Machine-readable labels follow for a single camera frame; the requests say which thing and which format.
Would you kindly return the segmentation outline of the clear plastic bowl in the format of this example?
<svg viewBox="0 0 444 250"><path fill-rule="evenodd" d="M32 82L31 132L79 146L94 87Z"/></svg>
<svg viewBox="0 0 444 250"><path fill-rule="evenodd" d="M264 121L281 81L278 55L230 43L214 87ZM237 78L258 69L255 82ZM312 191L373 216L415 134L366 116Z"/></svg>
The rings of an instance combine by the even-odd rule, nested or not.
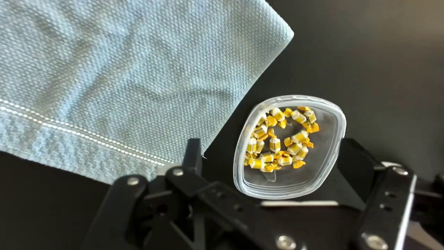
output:
<svg viewBox="0 0 444 250"><path fill-rule="evenodd" d="M273 173L243 166L246 144L259 117L273 108L296 109L310 107L317 116L320 130L309 135L314 148L309 149L306 164L299 169L283 167ZM275 127L279 138L284 139L300 130L295 125L285 130ZM346 131L346 118L342 110L330 101L309 95L283 95L256 105L241 131L233 162L234 184L246 195L270 200L282 200L307 195L321 186L330 174L339 155L341 139Z"/></svg>

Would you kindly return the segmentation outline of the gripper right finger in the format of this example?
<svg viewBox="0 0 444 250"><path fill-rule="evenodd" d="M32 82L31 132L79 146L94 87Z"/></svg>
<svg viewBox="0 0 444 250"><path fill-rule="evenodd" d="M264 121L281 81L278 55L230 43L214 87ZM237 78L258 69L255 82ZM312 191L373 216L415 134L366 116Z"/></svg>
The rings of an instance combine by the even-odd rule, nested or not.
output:
<svg viewBox="0 0 444 250"><path fill-rule="evenodd" d="M444 173L427 181L407 166L384 166L352 138L341 139L336 164L365 203L352 237L355 250L402 250L409 222L444 247Z"/></svg>

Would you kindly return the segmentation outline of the heap of yellow wrapped sweets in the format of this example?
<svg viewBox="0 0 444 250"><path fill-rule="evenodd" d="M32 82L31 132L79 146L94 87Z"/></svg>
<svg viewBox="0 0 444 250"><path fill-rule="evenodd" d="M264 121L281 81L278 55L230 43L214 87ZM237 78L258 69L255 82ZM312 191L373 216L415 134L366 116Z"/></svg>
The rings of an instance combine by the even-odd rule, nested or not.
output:
<svg viewBox="0 0 444 250"><path fill-rule="evenodd" d="M292 125L300 130L279 138L275 127L285 130ZM286 166L299 169L306 164L309 149L314 148L309 135L319 130L317 116L310 107L273 108L259 117L246 144L243 166L262 173L273 173Z"/></svg>

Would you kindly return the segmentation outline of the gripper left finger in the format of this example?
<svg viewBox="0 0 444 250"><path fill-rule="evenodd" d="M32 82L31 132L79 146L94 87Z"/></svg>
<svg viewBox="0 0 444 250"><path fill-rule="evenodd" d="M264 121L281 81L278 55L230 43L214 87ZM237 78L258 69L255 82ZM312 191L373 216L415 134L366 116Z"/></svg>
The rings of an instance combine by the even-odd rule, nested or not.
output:
<svg viewBox="0 0 444 250"><path fill-rule="evenodd" d="M202 175L201 141L183 162L149 182L141 175L109 188L82 250L297 250L290 231L248 198Z"/></svg>

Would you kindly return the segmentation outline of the light blue woven cloth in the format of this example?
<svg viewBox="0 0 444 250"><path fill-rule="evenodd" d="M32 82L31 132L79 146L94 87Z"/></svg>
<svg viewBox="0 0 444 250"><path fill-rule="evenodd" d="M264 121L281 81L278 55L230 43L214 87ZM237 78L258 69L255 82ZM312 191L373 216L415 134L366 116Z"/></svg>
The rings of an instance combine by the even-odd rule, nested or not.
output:
<svg viewBox="0 0 444 250"><path fill-rule="evenodd" d="M208 148L293 36L265 0L0 0L0 151L152 179Z"/></svg>

